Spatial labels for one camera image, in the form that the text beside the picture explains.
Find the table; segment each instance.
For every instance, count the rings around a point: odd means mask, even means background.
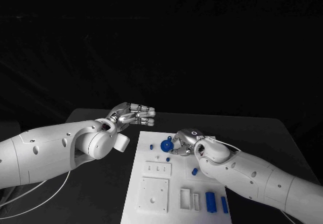
[[[103,118],[109,110],[76,109],[67,122]],[[81,164],[71,172],[57,195],[34,211],[2,221],[2,224],[102,224],[119,223],[131,176],[139,131],[175,133],[197,128],[204,135],[234,145],[265,159],[291,175],[318,183],[309,166],[276,119],[213,115],[156,113],[154,127],[131,125],[122,134],[131,141],[125,152],[110,150],[103,159]],[[34,192],[14,202],[8,216],[38,205],[56,192],[66,174],[51,178]],[[35,184],[25,185],[22,192]],[[242,198],[226,189],[231,223],[289,223],[280,212]]]

